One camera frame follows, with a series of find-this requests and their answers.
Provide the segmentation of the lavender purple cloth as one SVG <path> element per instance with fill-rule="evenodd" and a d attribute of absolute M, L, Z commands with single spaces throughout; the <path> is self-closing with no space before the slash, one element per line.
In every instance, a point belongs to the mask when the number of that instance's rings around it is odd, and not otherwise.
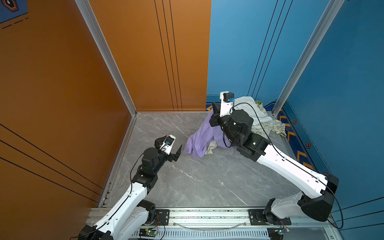
<path fill-rule="evenodd" d="M 186 154 L 192 154 L 194 158 L 202 158 L 211 142 L 216 142 L 221 148 L 226 147 L 221 127 L 212 127 L 210 125 L 212 115 L 213 111 L 207 115 L 200 128 L 188 138 L 184 150 Z"/>

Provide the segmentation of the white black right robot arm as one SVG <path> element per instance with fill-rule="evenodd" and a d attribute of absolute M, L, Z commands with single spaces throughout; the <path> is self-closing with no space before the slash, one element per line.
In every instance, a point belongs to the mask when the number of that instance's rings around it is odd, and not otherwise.
<path fill-rule="evenodd" d="M 244 110 L 236 110 L 232 103 L 212 105 L 212 127 L 220 127 L 224 142 L 236 147 L 244 157 L 264 165 L 283 176 L 299 193 L 282 199 L 272 198 L 267 203 L 263 217 L 270 225 L 279 225 L 290 217 L 307 216 L 326 222 L 331 214 L 339 179 L 322 175 L 284 154 L 269 138 L 252 133 L 254 119 Z"/>

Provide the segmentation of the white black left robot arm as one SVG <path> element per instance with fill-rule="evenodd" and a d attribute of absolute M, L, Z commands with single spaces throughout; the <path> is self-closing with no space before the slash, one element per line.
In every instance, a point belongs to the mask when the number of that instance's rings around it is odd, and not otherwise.
<path fill-rule="evenodd" d="M 72 240 L 128 240 L 142 225 L 153 223 L 156 205 L 145 197 L 153 189 L 158 172 L 166 162 L 176 162 L 182 148 L 171 153 L 176 137 L 164 136 L 155 140 L 152 148 L 147 148 L 136 160 L 142 164 L 135 174 L 130 172 L 131 183 L 109 212 L 92 227 L 86 225 Z"/>

